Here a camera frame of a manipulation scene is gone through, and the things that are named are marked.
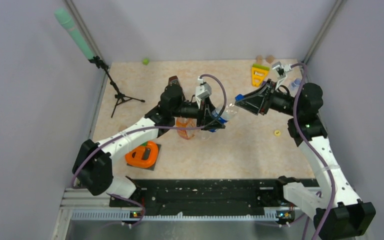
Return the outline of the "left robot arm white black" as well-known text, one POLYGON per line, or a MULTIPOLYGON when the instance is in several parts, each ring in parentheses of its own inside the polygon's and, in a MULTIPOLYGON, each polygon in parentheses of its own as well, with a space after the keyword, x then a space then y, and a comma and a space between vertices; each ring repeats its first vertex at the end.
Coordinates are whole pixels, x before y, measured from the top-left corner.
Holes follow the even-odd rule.
POLYGON ((74 178, 93 196, 119 195, 127 206, 134 207, 141 194, 129 178, 114 176, 114 164, 140 145, 174 129, 178 117, 195 119, 198 130, 224 129, 226 121, 220 114, 212 114, 214 108, 208 97, 203 102, 189 102, 180 85, 169 84, 158 104, 138 122, 105 140, 84 141, 72 168, 74 178))

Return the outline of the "blue cap labelled bottle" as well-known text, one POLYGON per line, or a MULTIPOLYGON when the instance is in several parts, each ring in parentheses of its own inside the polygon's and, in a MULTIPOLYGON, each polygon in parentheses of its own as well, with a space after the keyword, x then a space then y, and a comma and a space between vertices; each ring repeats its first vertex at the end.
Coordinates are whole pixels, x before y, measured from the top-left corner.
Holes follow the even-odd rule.
MULTIPOLYGON (((240 108, 235 105, 235 102, 236 102, 236 100, 241 100, 242 98, 243 98, 243 95, 238 94, 234 98, 232 98, 231 100, 227 101, 227 105, 224 108, 223 113, 218 118, 218 121, 220 123, 226 125, 227 122, 229 122, 231 119, 233 119, 237 115, 240 108)), ((198 136, 201 140, 208 140, 213 135, 213 133, 215 133, 217 131, 218 131, 218 129, 215 129, 215 128, 209 129, 209 130, 201 130, 199 132, 198 136)))

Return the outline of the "clear small water bottle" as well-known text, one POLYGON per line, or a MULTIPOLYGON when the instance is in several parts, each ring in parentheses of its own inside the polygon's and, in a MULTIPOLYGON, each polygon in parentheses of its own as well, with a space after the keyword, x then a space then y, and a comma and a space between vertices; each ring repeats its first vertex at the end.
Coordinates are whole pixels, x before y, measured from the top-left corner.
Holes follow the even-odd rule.
POLYGON ((300 85, 301 85, 301 82, 302 82, 302 79, 301 78, 296 78, 295 80, 293 80, 289 86, 288 86, 288 89, 290 91, 290 93, 292 95, 296 94, 296 92, 298 91, 300 85))

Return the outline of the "orange juice bottle yellow cap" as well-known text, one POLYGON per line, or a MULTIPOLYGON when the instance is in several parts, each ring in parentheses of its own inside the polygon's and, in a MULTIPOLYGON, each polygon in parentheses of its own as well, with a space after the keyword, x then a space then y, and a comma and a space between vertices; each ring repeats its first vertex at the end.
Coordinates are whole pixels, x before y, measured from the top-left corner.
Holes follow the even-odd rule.
POLYGON ((196 120, 194 118, 178 117, 175 126, 182 128, 177 130, 177 134, 185 140, 191 140, 197 134, 197 130, 194 129, 196 127, 196 120))

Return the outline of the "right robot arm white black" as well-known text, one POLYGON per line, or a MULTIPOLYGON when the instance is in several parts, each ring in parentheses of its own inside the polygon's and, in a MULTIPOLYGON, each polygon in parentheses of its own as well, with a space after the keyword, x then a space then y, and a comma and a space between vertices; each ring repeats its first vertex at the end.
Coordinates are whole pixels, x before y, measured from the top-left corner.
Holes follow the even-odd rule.
POLYGON ((343 174, 320 118, 323 91, 314 83, 301 84, 295 96, 279 92, 268 80, 263 86, 235 97, 235 105, 255 115, 275 110, 290 116, 288 132, 305 155, 321 190, 321 197, 293 177, 276 181, 273 200, 279 206, 298 207, 313 222, 323 240, 362 236, 376 215, 371 202, 362 201, 343 174))

